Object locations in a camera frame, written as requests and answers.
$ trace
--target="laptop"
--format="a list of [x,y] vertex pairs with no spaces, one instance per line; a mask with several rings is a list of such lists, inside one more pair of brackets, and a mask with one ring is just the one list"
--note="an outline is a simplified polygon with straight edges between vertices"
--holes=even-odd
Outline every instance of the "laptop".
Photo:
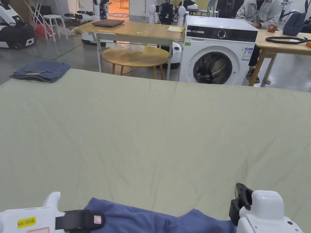
[[111,19],[104,19],[97,22],[92,23],[94,26],[99,27],[108,27],[113,28],[115,26],[118,26],[120,24],[124,23],[124,20],[111,20]]

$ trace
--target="washing machine control panel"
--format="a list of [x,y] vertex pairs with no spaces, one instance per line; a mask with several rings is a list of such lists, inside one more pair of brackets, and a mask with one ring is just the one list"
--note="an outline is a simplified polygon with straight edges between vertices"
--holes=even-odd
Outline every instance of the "washing machine control panel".
[[209,28],[188,25],[186,36],[204,39],[221,39],[231,41],[255,42],[257,31]]

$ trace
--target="yellow notepad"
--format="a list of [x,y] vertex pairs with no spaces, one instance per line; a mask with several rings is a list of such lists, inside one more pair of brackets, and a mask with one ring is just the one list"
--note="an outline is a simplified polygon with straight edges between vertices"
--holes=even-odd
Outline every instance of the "yellow notepad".
[[170,26],[167,31],[168,32],[183,32],[183,28]]

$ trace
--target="bed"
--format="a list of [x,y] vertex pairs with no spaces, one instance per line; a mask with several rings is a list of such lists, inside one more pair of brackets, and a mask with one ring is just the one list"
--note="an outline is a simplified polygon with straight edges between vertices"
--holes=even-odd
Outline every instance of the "bed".
[[70,69],[0,88],[0,211],[92,197],[229,219],[234,186],[275,190],[307,232],[311,95]]

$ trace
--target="wrinkled fabric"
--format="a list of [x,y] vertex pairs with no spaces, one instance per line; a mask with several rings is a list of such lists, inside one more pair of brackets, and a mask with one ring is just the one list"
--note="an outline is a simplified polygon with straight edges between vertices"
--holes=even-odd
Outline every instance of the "wrinkled fabric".
[[18,69],[10,77],[53,83],[63,77],[69,69],[69,65],[61,62],[33,62],[30,65]]
[[261,29],[267,29],[270,24],[277,25],[281,12],[281,0],[264,0],[259,12],[257,12],[256,0],[245,0],[235,18],[261,23]]
[[87,210],[101,211],[103,228],[92,233],[236,233],[231,221],[220,221],[193,209],[180,217],[92,198]]

